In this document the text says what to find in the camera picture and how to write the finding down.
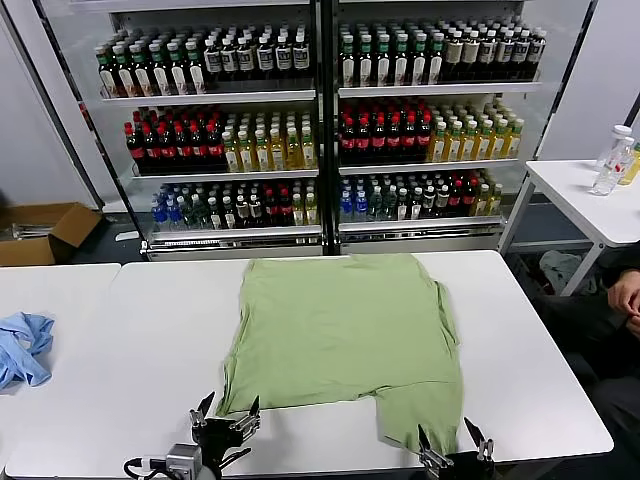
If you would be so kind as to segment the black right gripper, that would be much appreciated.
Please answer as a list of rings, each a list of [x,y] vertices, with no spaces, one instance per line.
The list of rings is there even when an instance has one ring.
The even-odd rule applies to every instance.
[[[465,426],[477,447],[475,451],[460,452],[443,456],[431,448],[428,437],[421,425],[417,426],[419,439],[419,459],[424,464],[430,479],[477,479],[495,478],[495,465],[492,461],[494,441],[486,438],[480,428],[464,418]]]

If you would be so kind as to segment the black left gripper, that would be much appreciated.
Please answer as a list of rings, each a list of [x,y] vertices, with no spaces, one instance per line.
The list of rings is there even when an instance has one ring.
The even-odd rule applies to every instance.
[[[189,411],[193,440],[201,449],[202,464],[208,468],[225,468],[250,452],[240,449],[244,444],[244,431],[257,431],[260,427],[259,396],[246,415],[240,419],[206,419],[215,392],[204,397],[196,409]]]

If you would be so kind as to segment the person bare hand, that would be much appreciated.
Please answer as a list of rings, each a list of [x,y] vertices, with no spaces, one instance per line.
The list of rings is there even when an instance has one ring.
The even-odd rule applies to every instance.
[[[609,306],[631,317],[639,316],[640,273],[638,270],[624,271],[608,289]]]

